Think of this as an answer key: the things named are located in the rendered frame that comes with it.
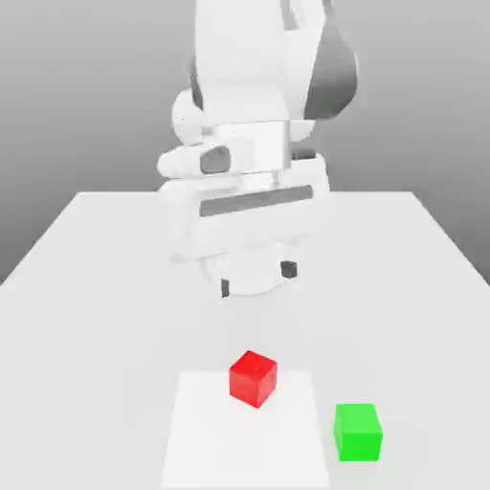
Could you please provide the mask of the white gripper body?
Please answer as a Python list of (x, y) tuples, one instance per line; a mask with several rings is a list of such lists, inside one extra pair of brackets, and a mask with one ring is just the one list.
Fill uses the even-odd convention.
[(319, 229), (329, 198), (327, 165), (317, 157), (277, 173), (172, 180), (159, 197), (172, 255), (219, 256)]

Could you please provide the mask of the small red cube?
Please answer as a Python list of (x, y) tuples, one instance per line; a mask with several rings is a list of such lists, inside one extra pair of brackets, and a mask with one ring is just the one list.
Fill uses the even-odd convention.
[(278, 363), (247, 350), (229, 369), (230, 396), (260, 408), (276, 389)]

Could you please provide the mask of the small green cube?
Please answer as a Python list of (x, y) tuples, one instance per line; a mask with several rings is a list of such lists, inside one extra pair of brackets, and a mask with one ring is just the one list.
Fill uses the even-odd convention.
[(337, 404), (333, 434), (340, 461), (379, 460), (383, 429), (374, 404)]

